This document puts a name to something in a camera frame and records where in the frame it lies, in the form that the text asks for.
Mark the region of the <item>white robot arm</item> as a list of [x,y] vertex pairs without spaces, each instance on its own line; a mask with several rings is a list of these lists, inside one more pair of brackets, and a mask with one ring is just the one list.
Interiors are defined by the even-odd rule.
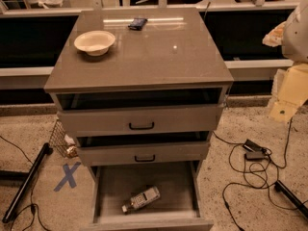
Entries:
[[262,40],[267,46],[282,46],[282,54],[293,61],[287,70],[274,76],[269,116],[288,122],[308,100],[308,0],[302,0],[288,19]]

